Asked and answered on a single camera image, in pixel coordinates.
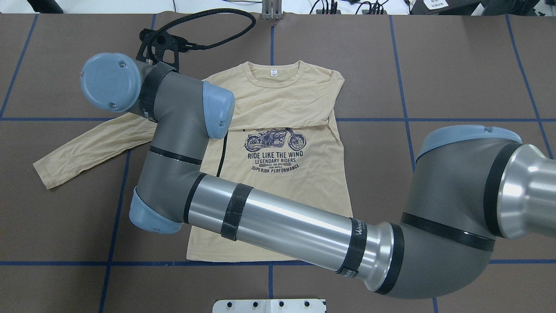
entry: motorcycle graphic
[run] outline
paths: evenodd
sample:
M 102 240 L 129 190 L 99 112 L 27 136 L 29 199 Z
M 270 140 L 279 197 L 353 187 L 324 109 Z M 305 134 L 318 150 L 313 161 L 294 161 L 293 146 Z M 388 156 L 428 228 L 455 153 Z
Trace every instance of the motorcycle graphic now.
M 291 128 L 273 128 L 259 131 L 258 135 L 250 134 L 247 136 L 244 146 L 249 152 L 259 151 L 262 148 L 282 148 L 288 134 L 290 134 L 290 138 L 287 145 L 293 151 L 299 151 L 307 144 L 305 137 L 302 134 L 294 133 Z

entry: white label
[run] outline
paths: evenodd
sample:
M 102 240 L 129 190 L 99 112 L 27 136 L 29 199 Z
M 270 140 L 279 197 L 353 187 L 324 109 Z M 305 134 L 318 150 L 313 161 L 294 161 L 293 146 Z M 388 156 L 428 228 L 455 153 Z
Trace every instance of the white label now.
M 444 8 L 448 6 L 446 0 L 423 0 L 423 2 L 425 3 L 426 7 L 429 8 L 429 10 Z

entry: black rubber band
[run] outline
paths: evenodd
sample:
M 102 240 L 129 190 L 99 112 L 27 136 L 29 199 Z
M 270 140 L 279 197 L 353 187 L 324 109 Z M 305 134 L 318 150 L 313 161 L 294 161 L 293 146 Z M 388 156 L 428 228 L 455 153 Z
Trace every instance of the black rubber band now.
M 500 190 L 500 181 L 506 169 L 508 161 L 512 154 L 521 146 L 519 143 L 511 143 L 500 150 L 492 167 L 485 184 L 485 193 L 483 196 L 483 211 L 485 222 L 488 230 L 495 236 L 503 237 L 498 225 L 498 192 Z
M 191 189 L 189 190 L 189 194 L 187 195 L 187 200 L 185 200 L 185 207 L 183 208 L 183 222 L 186 224 L 189 224 L 189 209 L 191 208 L 191 201 L 193 200 L 195 191 L 197 191 L 197 187 L 199 187 L 201 180 L 205 176 L 206 176 L 205 173 L 201 173 L 197 177 L 197 179 L 195 179 L 195 182 L 193 183 L 193 186 L 191 186 Z
M 386 273 L 383 284 L 375 291 L 379 295 L 386 295 L 394 288 L 396 281 L 398 281 L 398 276 L 400 276 L 401 264 L 404 261 L 404 232 L 399 225 L 390 225 L 392 225 L 392 231 L 394 232 L 392 260 L 390 261 L 390 267 L 388 268 L 388 273 Z
M 157 148 L 155 146 L 151 146 L 149 148 L 149 151 L 154 152 L 154 153 L 159 154 L 159 155 L 162 155 L 163 157 L 176 159 L 176 160 L 182 161 L 182 162 L 188 162 L 188 163 L 191 163 L 191 164 L 194 164 L 194 165 L 201 165 L 201 163 L 203 162 L 202 160 L 194 159 L 194 158 L 190 158 L 189 156 L 185 156 L 185 155 L 177 154 L 177 153 L 174 153 L 174 152 L 166 151 L 164 149 L 160 149 L 160 148 Z
M 356 277 L 359 272 L 359 266 L 363 260 L 363 254 L 367 246 L 367 224 L 355 218 L 351 218 L 351 238 L 347 247 L 344 263 L 339 270 L 336 271 L 345 277 Z
M 218 165 L 218 172 L 216 172 L 216 177 L 220 177 L 222 172 L 222 166 L 224 165 L 224 157 L 226 157 L 226 144 L 228 142 L 228 133 L 224 136 L 224 144 L 222 145 L 222 156 L 220 156 L 220 164 Z
M 158 92 L 158 87 L 162 79 L 164 79 L 164 76 L 175 70 L 176 69 L 172 66 L 164 62 L 159 62 L 148 73 L 147 77 L 145 77 L 143 85 L 141 86 L 141 93 L 139 94 L 139 108 L 143 111 L 144 118 L 157 122 L 155 119 L 156 92 Z
M 253 187 L 244 184 L 237 184 L 236 188 L 234 188 L 234 192 L 232 192 L 232 197 L 226 208 L 224 220 L 222 221 L 222 228 L 220 229 L 220 235 L 222 237 L 233 241 L 237 240 L 237 229 L 240 225 L 243 208 L 245 207 L 245 202 L 247 202 L 247 197 L 252 189 Z
M 407 225 L 418 228 L 422 231 L 435 234 L 437 236 L 450 239 L 457 243 L 464 244 L 471 248 L 493 251 L 494 239 L 486 238 L 477 234 L 462 231 L 461 229 L 452 226 L 440 224 L 426 218 L 418 217 L 413 214 L 403 213 L 401 215 L 401 222 Z

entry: light blue joint cap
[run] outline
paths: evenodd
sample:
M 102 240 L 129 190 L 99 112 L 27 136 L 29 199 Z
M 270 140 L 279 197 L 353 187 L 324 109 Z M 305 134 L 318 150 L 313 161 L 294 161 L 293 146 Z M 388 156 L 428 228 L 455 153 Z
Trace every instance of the light blue joint cap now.
M 133 225 L 145 231 L 173 234 L 181 229 L 183 223 L 171 221 L 156 213 L 137 195 L 137 187 L 133 189 L 131 199 L 130 220 Z
M 518 134 L 504 128 L 485 127 L 482 125 L 449 126 L 437 129 L 425 138 L 423 147 L 421 148 L 421 152 L 417 156 L 417 159 L 419 159 L 423 154 L 443 145 L 480 138 L 501 138 L 522 143 Z
M 235 104 L 236 98 L 230 90 L 203 82 L 203 110 L 209 138 L 222 139 L 226 136 Z
M 110 112 L 127 111 L 141 92 L 135 62 L 121 53 L 99 53 L 81 70 L 81 90 L 94 106 Z

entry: gray robotic arm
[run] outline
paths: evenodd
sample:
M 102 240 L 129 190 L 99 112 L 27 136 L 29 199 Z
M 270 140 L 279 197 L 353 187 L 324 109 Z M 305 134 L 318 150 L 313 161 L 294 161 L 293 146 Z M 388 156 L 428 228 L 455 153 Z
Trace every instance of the gray robotic arm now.
M 174 233 L 189 223 L 411 299 L 471 283 L 496 236 L 556 236 L 556 162 L 500 128 L 431 133 L 399 225 L 367 225 L 201 173 L 208 140 L 226 134 L 235 99 L 171 69 L 102 53 L 81 75 L 94 105 L 158 122 L 131 203 L 130 219 L 142 229 Z

